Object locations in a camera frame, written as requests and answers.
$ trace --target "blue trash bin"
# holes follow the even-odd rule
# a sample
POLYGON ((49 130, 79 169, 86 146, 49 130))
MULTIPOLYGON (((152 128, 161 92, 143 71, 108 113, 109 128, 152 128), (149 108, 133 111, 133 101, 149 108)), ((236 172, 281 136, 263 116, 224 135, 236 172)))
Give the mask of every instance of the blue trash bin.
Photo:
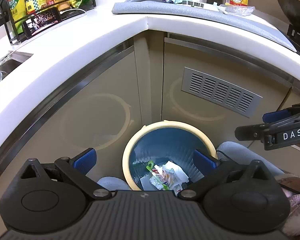
POLYGON ((162 121, 144 126, 128 142, 122 159, 125 179, 132 190, 143 190, 140 178, 147 175, 147 163, 157 165, 172 161, 179 165, 192 182, 203 177, 193 164, 197 148, 217 158, 208 137, 199 129, 182 122, 162 121))

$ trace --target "wok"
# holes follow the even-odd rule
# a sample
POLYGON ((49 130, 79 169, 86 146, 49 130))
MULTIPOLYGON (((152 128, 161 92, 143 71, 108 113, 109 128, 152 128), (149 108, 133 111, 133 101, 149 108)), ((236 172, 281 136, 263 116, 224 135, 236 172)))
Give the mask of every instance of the wok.
POLYGON ((278 0, 279 5, 293 27, 300 33, 300 1, 278 0))

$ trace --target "stainless steel sink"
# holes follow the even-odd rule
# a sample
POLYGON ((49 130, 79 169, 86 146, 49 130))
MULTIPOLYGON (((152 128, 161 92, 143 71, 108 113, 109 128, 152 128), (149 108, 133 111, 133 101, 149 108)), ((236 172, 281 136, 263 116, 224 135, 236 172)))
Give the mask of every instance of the stainless steel sink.
POLYGON ((9 52, 0 60, 0 70, 5 71, 7 74, 10 74, 13 70, 15 70, 23 62, 25 62, 28 58, 32 56, 32 54, 22 52, 14 52, 11 55, 9 55, 10 53, 11 52, 9 52))
POLYGON ((23 62, 30 58, 32 54, 21 52, 8 52, 0 59, 0 82, 23 62))

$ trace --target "metal vent grille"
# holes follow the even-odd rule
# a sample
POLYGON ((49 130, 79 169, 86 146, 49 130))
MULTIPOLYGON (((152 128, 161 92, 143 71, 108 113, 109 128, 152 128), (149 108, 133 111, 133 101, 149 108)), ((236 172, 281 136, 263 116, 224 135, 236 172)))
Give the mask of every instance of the metal vent grille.
POLYGON ((211 98, 215 86, 216 86, 215 81, 209 78, 205 78, 203 88, 202 88, 202 95, 211 98))
POLYGON ((252 116, 262 98, 227 81, 187 67, 184 70, 181 90, 246 117, 252 116))
POLYGON ((202 79, 203 79, 202 76, 193 74, 191 78, 189 90, 195 93, 200 93, 202 79))

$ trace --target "metal screw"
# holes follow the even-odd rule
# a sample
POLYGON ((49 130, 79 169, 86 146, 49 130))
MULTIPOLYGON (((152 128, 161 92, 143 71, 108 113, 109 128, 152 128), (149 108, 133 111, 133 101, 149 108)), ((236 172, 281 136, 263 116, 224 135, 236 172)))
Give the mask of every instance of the metal screw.
POLYGON ((93 195, 96 196, 96 197, 105 197, 109 194, 109 191, 106 190, 105 188, 101 188, 101 189, 96 189, 94 192, 93 192, 93 195))
POLYGON ((193 198, 197 195, 197 193, 194 190, 191 189, 185 189, 180 192, 181 196, 185 198, 193 198))

